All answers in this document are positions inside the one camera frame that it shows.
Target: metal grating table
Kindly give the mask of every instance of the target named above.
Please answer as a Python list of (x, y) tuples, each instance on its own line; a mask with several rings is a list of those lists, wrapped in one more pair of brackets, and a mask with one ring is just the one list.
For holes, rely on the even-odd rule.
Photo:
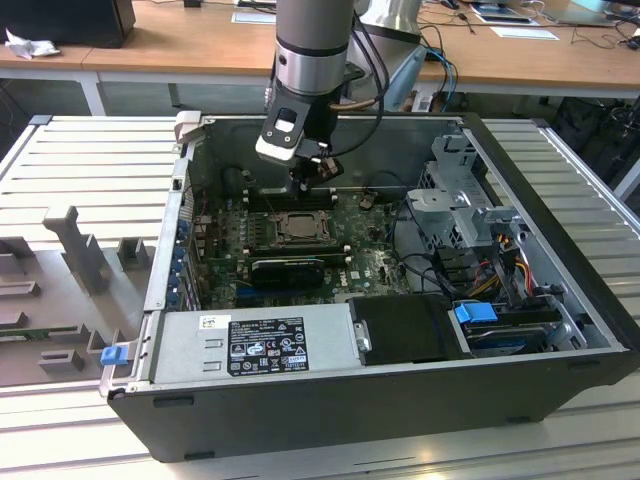
[[(561, 148), (552, 131), (528, 121), (487, 124), (592, 261), (605, 260), (600, 267), (606, 268), (611, 257), (602, 255), (619, 254), (622, 246), (628, 248), (628, 258), (638, 258), (637, 254), (631, 257), (637, 251), (633, 246), (635, 217), (590, 176), (569, 149)], [(501, 195), (506, 201), (504, 192)], [(616, 248), (611, 247), (614, 241)], [(604, 253), (601, 246), (607, 247)], [(621, 299), (637, 298), (640, 275), (619, 273), (605, 278)], [(74, 387), (61, 385), (57, 392), (14, 389), (0, 393), (0, 477), (6, 473), (12, 479), (63, 475), (66, 480), (118, 476), (157, 480), (320, 476), (349, 480), (616, 480), (638, 478), (640, 472), (638, 373), (614, 386), (583, 392), (539, 424), (172, 465), (150, 458), (96, 388), (92, 383), (77, 383)]]
[[(485, 124), (627, 311), (640, 320), (637, 217), (550, 128), (531, 120)], [(497, 179), (487, 179), (502, 203), (510, 205)]]
[(173, 118), (53, 117), (29, 125), (0, 164), (0, 238), (59, 249), (42, 219), (54, 205), (78, 208), (78, 226), (102, 248), (123, 237), (155, 246), (170, 187)]

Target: blue tab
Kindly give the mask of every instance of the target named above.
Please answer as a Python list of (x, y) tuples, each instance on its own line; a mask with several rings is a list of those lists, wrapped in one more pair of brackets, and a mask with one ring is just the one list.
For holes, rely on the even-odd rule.
[(118, 345), (114, 347), (103, 348), (102, 355), (100, 356), (100, 363), (103, 366), (126, 365), (128, 353), (129, 353), (129, 347), (127, 346)]
[(495, 322), (498, 320), (490, 303), (463, 303), (454, 312), (459, 323)]

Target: motherboard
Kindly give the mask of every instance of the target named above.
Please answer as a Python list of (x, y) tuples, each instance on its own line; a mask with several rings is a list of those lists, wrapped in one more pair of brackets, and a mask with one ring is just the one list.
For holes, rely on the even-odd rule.
[(389, 202), (360, 191), (304, 202), (230, 199), (196, 217), (203, 308), (342, 303), (409, 292), (390, 250)]

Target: power supply label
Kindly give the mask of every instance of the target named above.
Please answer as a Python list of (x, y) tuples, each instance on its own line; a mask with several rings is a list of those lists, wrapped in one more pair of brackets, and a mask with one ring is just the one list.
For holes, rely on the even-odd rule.
[(302, 317), (229, 322), (227, 344), (234, 377), (309, 370)]

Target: circuit board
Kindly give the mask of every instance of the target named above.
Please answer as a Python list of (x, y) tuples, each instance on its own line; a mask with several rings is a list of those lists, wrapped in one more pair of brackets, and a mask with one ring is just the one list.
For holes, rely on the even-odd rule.
[[(351, 296), (391, 295), (409, 292), (405, 277), (399, 272), (386, 241), (393, 216), (385, 204), (362, 208), (362, 193), (340, 193), (331, 210), (314, 212), (250, 212), (241, 201), (227, 202), (226, 208), (211, 215), (211, 223), (200, 245), (201, 302), (204, 308), (227, 309), (266, 306), (340, 303)], [(318, 235), (319, 245), (334, 248), (334, 253), (304, 254), (298, 258), (327, 259), (324, 281), (319, 288), (305, 291), (263, 292), (253, 288), (250, 265), (258, 260), (281, 258), (273, 254), (273, 243), (287, 237), (285, 231), (274, 232), (274, 219), (288, 219), (307, 235), (315, 233), (313, 222), (322, 222), (326, 233)], [(296, 256), (295, 247), (287, 258)], [(343, 259), (335, 262), (329, 259)]]

